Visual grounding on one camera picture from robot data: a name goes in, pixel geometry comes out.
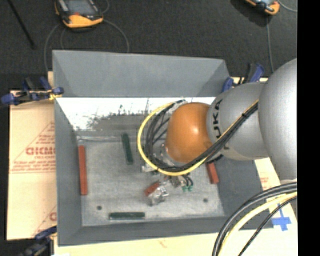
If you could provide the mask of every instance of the black cable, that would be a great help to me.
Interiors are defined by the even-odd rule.
[[[187,179],[190,182],[190,186],[194,185],[193,180],[188,175],[184,175],[184,178]]]
[[[185,182],[186,182],[186,186],[189,187],[189,179],[186,175],[182,175],[182,177],[184,178]]]
[[[238,254],[238,256],[241,256],[246,249],[249,247],[249,245],[254,241],[254,239],[257,237],[257,235],[261,232],[261,230],[264,228],[264,226],[266,225],[266,223],[285,205],[287,205],[288,203],[290,203],[291,201],[297,199],[298,196],[295,196],[293,198],[290,198],[288,200],[286,200],[285,202],[283,202],[282,204],[280,204],[277,208],[275,208],[265,219],[264,221],[260,224],[260,226],[256,229],[256,231],[254,232],[254,234],[250,237],[250,239],[248,240],[248,242],[245,244],[245,246],[242,248],[242,250],[240,251],[240,253]]]
[[[255,196],[251,197],[249,200],[247,200],[245,203],[243,203],[224,223],[222,228],[219,231],[219,234],[215,240],[212,256],[217,256],[219,254],[219,251],[221,249],[221,245],[225,239],[226,234],[230,230],[230,228],[233,226],[234,221],[236,218],[243,213],[246,209],[251,208],[253,205],[258,204],[261,201],[264,201],[266,199],[276,197],[282,194],[288,194],[296,192],[298,189],[297,182],[292,182],[288,184],[279,185],[273,188],[270,188],[268,190],[262,191]]]
[[[31,46],[31,49],[36,50],[38,47],[36,46],[35,42],[34,42],[33,39],[31,38],[31,36],[30,36],[30,34],[29,34],[29,32],[28,32],[28,30],[27,30],[24,22],[22,21],[20,15],[19,15],[18,12],[17,12],[17,9],[15,8],[15,6],[14,6],[14,4],[12,3],[11,0],[7,0],[7,1],[8,1],[8,3],[9,3],[9,5],[10,5],[11,10],[12,10],[13,13],[14,13],[16,19],[18,20],[18,22],[19,22],[19,24],[20,24],[20,26],[21,26],[21,28],[22,28],[22,30],[23,30],[26,38],[28,39],[28,41],[29,41],[29,43],[30,43],[30,46]]]
[[[154,145],[166,132],[167,132],[167,129],[165,129],[157,138],[155,138],[152,144]]]
[[[166,107],[164,110],[162,110],[159,114],[155,116],[153,121],[150,124],[150,127],[147,131],[147,137],[146,137],[146,145],[147,145],[147,151],[146,151],[146,156],[149,158],[150,161],[153,163],[160,163],[161,166],[159,166],[161,169],[165,171],[169,171],[172,173],[177,173],[184,171],[193,165],[197,164],[199,161],[203,160],[203,158],[210,158],[213,157],[216,153],[218,153],[225,145],[226,143],[230,140],[230,138],[233,136],[233,134],[239,129],[239,127],[242,125],[242,123],[249,117],[251,116],[257,109],[258,109],[258,103],[254,104],[251,106],[249,109],[247,109],[244,113],[242,113],[242,116],[230,127],[228,132],[226,132],[223,137],[220,137],[219,140],[214,143],[210,148],[208,148],[205,152],[200,154],[198,157],[196,157],[194,160],[190,161],[189,163],[186,163],[182,166],[170,166],[167,163],[163,162],[161,159],[158,159],[154,156],[153,154],[153,148],[152,148],[152,143],[149,138],[152,134],[152,131],[157,123],[157,121],[160,119],[160,115],[164,115],[170,108],[172,108],[174,104]]]

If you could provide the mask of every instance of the small object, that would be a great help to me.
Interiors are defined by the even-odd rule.
[[[40,101],[46,99],[54,99],[61,96],[65,91],[62,87],[53,88],[50,86],[48,81],[42,76],[40,77],[40,83],[45,91],[35,92],[34,84],[30,77],[27,77],[22,82],[22,90],[18,91],[15,95],[8,93],[1,97],[1,102],[5,105],[19,105],[26,102]]]
[[[154,187],[149,187],[150,190],[147,191],[148,193],[146,193],[146,190],[144,191],[145,195],[148,194],[147,197],[151,206],[164,202],[166,200],[166,197],[169,196],[169,193],[167,192],[166,188],[160,183],[158,184],[156,189],[154,189]]]
[[[146,214],[142,211],[109,213],[109,220],[113,220],[113,221],[144,220],[145,218],[146,218]]]
[[[150,186],[148,186],[145,190],[144,190],[144,195],[146,197],[148,197],[151,193],[153,193],[158,187],[160,186],[160,182],[157,181],[153,184],[151,184]]]
[[[127,133],[121,134],[122,146],[125,153],[125,160],[128,165],[132,165],[134,163],[134,159],[132,156],[132,151],[130,147],[130,140]]]
[[[86,168],[86,151],[84,145],[78,146],[79,154],[79,176],[80,176],[80,194],[86,196],[88,194],[87,168]]]
[[[54,0],[54,8],[70,29],[92,28],[104,20],[94,0]]]
[[[206,162],[205,167],[206,167],[209,179],[210,179],[210,183],[211,184],[219,183],[219,178],[218,178],[218,174],[217,174],[217,170],[216,170],[214,162],[213,161]]]
[[[262,8],[265,13],[275,15],[280,8],[280,4],[275,0],[245,0],[254,7]]]

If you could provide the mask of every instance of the wire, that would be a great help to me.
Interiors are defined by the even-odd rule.
[[[161,112],[156,115],[156,117],[152,120],[151,125],[148,129],[147,136],[146,136],[146,153],[143,152],[142,150],[139,151],[142,158],[145,160],[145,162],[150,165],[152,168],[155,170],[165,174],[165,175],[171,175],[171,176],[180,176],[184,175],[187,173],[192,172],[196,168],[198,168],[201,164],[203,164],[209,157],[212,157],[216,153],[218,153],[224,146],[225,144],[229,141],[229,139],[233,136],[233,134],[238,130],[240,125],[251,115],[253,114],[257,109],[258,109],[258,102],[259,100],[256,100],[251,106],[249,106],[243,113],[240,115],[225,131],[224,133],[217,139],[217,141],[210,147],[208,148],[205,152],[203,152],[201,155],[196,157],[194,160],[192,160],[189,163],[186,163],[182,166],[169,166],[165,162],[161,161],[160,159],[155,158],[153,152],[152,152],[152,145],[150,144],[152,142],[152,139],[150,139],[150,134],[151,131],[154,129],[157,121],[160,119],[161,115],[163,115],[165,112],[167,112],[170,108],[172,108],[175,104],[179,103],[177,102],[172,102],[169,104],[166,104],[160,108],[158,108],[157,111],[152,111],[149,116],[142,122],[139,132],[142,134],[142,130],[144,129],[146,123],[148,120],[156,115],[158,111],[161,110]],[[141,141],[140,137],[137,138],[137,143],[138,146],[141,147]]]
[[[284,5],[280,0],[277,0],[277,1],[279,2],[279,4],[280,4],[283,8],[287,9],[288,11],[291,11],[291,12],[294,12],[294,13],[297,13],[297,12],[298,12],[297,9],[291,9],[291,8],[287,7],[287,6]]]
[[[105,14],[107,11],[109,11],[109,8],[110,8],[110,3],[108,0],[105,0],[106,3],[107,3],[107,7],[104,9],[104,11],[102,12],[103,14]]]
[[[240,253],[238,254],[238,256],[241,256],[246,249],[249,247],[249,245],[254,241],[254,239],[257,237],[257,235],[261,232],[261,230],[263,229],[263,227],[266,225],[266,223],[285,205],[287,205],[288,203],[290,203],[291,201],[297,199],[297,196],[292,197],[290,199],[288,199],[287,201],[283,202],[282,204],[280,204],[277,208],[275,208],[266,218],[265,220],[260,224],[260,226],[256,229],[256,231],[254,232],[254,234],[250,237],[250,239],[248,240],[248,242],[245,244],[245,246],[242,248],[242,250],[240,251]]]
[[[271,72],[274,73],[274,64],[272,60],[272,53],[271,53],[271,42],[270,42],[270,29],[269,29],[269,17],[265,17],[266,20],[266,35],[267,35],[267,42],[268,42],[268,51],[269,51],[269,61],[270,61],[270,66],[271,66]]]
[[[63,28],[63,30],[62,30],[62,32],[61,32],[61,35],[60,35],[60,47],[61,47],[61,49],[62,50],[64,50],[65,49],[65,46],[64,46],[64,43],[63,43],[63,36],[64,36],[64,34],[65,34],[65,32],[66,32],[66,28]]]
[[[202,163],[204,163],[204,161],[206,160],[205,158],[198,162],[197,164],[195,164],[193,167],[191,168],[188,168],[186,170],[183,170],[183,171],[180,171],[180,172],[176,172],[176,173],[172,173],[172,172],[169,172],[169,171],[166,171],[166,170],[162,170],[160,169],[158,166],[156,166],[154,163],[152,163],[148,158],[147,156],[145,155],[143,149],[142,149],[142,145],[141,145],[141,136],[142,136],[142,132],[144,130],[144,127],[146,126],[147,122],[149,121],[149,119],[154,116],[158,111],[160,110],[163,110],[164,108],[166,107],[169,107],[171,105],[174,105],[175,102],[171,102],[171,103],[166,103],[160,107],[157,107],[155,110],[153,110],[142,122],[140,128],[139,128],[139,131],[138,131],[138,134],[137,134],[137,148],[138,148],[138,151],[141,155],[141,157],[143,158],[143,160],[149,165],[151,166],[153,169],[155,169],[156,171],[164,174],[164,175],[168,175],[168,176],[180,176],[180,175],[184,175],[184,174],[187,174],[191,171],[193,171],[194,169],[196,169],[197,167],[199,167]]]
[[[283,203],[286,200],[292,199],[295,196],[297,196],[297,192],[293,192],[290,194],[285,194],[282,195],[278,198],[275,198],[271,201],[268,201],[260,206],[258,206],[257,208],[253,209],[252,211],[250,211],[249,213],[247,213],[242,219],[240,219],[235,225],[234,227],[230,230],[230,232],[225,236],[223,243],[221,245],[220,248],[220,252],[219,255],[223,255],[223,252],[226,248],[226,244],[228,243],[228,241],[230,240],[230,237],[237,232],[240,228],[242,228],[249,220],[251,220],[254,216],[256,216],[257,214],[261,213],[262,211],[268,209],[269,207],[272,206],[276,206],[279,203]]]
[[[126,34],[121,30],[121,28],[119,28],[116,24],[112,23],[111,21],[107,20],[107,19],[103,19],[104,22],[108,23],[109,25],[113,26],[114,28],[116,28],[124,37],[125,39],[125,43],[126,43],[126,52],[129,53],[130,52],[130,44],[129,44],[129,40],[126,36]]]
[[[46,37],[45,43],[44,43],[44,48],[43,48],[43,62],[44,62],[44,67],[45,67],[45,71],[46,74],[48,74],[49,69],[48,69],[48,64],[47,64],[47,46],[48,46],[48,42],[50,37],[52,36],[52,34],[54,33],[54,31],[60,26],[61,24],[57,24],[53,27],[53,29],[50,31],[49,35]]]
[[[297,191],[297,182],[287,183],[283,185],[279,185],[276,187],[272,187],[270,189],[264,190],[253,197],[251,197],[249,200],[247,200],[245,203],[243,203],[224,223],[222,228],[219,231],[219,234],[215,240],[212,256],[217,256],[221,245],[227,235],[228,230],[231,228],[233,223],[236,221],[237,217],[244,212],[248,208],[252,208],[253,205],[256,205],[257,203],[270,199],[272,197],[276,197],[279,195],[283,195],[286,193],[294,193]]]

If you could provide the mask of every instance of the gray bin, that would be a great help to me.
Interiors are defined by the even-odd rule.
[[[64,102],[75,97],[92,98],[92,102],[96,98],[105,98],[108,104],[108,98],[215,97],[220,94],[229,74],[225,62],[220,59],[54,50],[53,76],[54,85],[65,90]],[[155,217],[155,208],[148,208],[141,201],[142,197],[136,198],[136,205],[134,201],[124,205],[123,202],[128,201],[130,193],[122,192],[121,186],[111,193],[112,189],[108,188],[112,183],[123,184],[128,178],[132,181],[127,186],[130,191],[143,191],[146,188],[143,184],[149,185],[146,183],[148,173],[137,171],[142,161],[134,150],[135,141],[132,140],[131,144],[135,159],[132,167],[126,165],[121,155],[121,140],[117,139],[121,129],[126,129],[127,122],[131,125],[126,132],[134,139],[135,125],[141,119],[119,116],[114,119],[117,125],[110,126],[109,123],[105,126],[106,129],[83,131],[73,126],[66,112],[59,100],[56,100],[57,227],[60,246],[215,233],[242,203],[262,190],[253,161],[234,161],[223,157],[215,164],[219,184],[207,182],[209,190],[197,191],[195,182],[194,195],[193,192],[181,195],[173,192],[176,209],[172,206],[174,202],[170,204],[165,201],[153,206],[159,211],[158,217]],[[81,196],[77,138],[90,134],[98,137],[114,136],[116,139],[108,143],[86,142],[89,193]],[[108,170],[101,171],[108,163],[113,164],[109,173]],[[117,176],[117,167],[119,172],[126,175]],[[134,168],[136,172],[132,174],[130,168]],[[198,187],[205,188],[202,182],[206,182],[206,176],[201,175],[206,172],[204,167],[193,172],[199,173],[198,176],[194,175]],[[110,198],[116,198],[118,206],[115,206],[114,201],[109,203]],[[212,206],[215,208],[212,211],[205,211],[211,207],[208,200],[204,200],[208,198],[209,202],[214,202]],[[143,221],[109,221],[108,212],[104,210],[112,204],[117,212],[128,211],[128,204],[133,211],[144,207],[146,218]],[[148,213],[151,215],[151,212],[153,217],[148,218]],[[266,216],[266,212],[260,214],[245,227],[256,227],[257,222],[260,223]]]

